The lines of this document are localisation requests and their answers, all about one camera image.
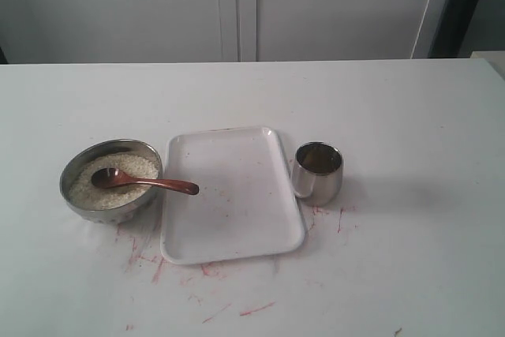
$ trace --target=spoon bowl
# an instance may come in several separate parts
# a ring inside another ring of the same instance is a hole
[[[107,167],[96,171],[92,175],[92,184],[100,189],[112,189],[124,185],[153,185],[162,189],[169,189],[186,195],[197,195],[200,188],[197,184],[174,179],[144,179],[130,177],[123,170]]]

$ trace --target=stainless steel bowl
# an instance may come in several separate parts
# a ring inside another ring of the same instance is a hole
[[[158,196],[159,189],[151,187],[142,196],[121,207],[112,209],[85,209],[72,204],[69,190],[81,171],[94,159],[115,153],[132,153],[149,159],[158,169],[158,179],[163,176],[163,165],[158,152],[150,145],[138,140],[110,140],[91,146],[76,155],[62,172],[60,177],[60,192],[68,206],[83,219],[94,223],[119,224],[130,220],[137,212],[150,205]]]

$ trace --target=uncooked rice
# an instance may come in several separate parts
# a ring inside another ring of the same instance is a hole
[[[156,179],[158,169],[149,159],[133,154],[109,154],[90,162],[79,174],[69,191],[69,199],[79,208],[103,210],[121,207],[143,195],[149,185],[126,185],[114,189],[99,189],[92,184],[92,175],[106,167],[123,170],[135,178]]]

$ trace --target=metal cup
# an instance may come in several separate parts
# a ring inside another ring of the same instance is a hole
[[[309,142],[298,148],[291,181],[296,197],[307,205],[323,206],[342,187],[344,159],[324,142]]]

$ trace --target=tray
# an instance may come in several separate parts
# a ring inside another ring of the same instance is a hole
[[[305,227],[277,133],[267,127],[175,137],[164,178],[195,182],[190,197],[166,191],[161,251],[202,264],[295,250]]]

